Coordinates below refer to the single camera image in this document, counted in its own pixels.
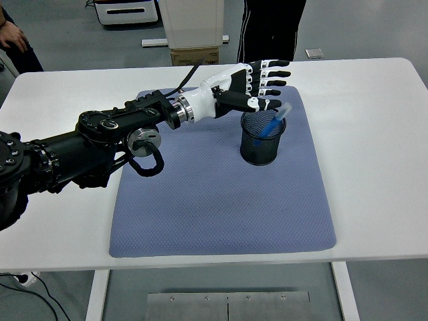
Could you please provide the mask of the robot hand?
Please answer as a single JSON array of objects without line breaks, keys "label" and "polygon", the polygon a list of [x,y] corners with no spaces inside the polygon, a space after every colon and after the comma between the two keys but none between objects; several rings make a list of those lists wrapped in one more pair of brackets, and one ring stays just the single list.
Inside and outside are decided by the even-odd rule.
[{"label": "robot hand", "polygon": [[259,112],[279,108],[279,87],[286,85],[291,72],[287,60],[258,60],[235,64],[206,80],[183,97],[191,107],[195,122],[205,117],[220,118],[232,110]]}]

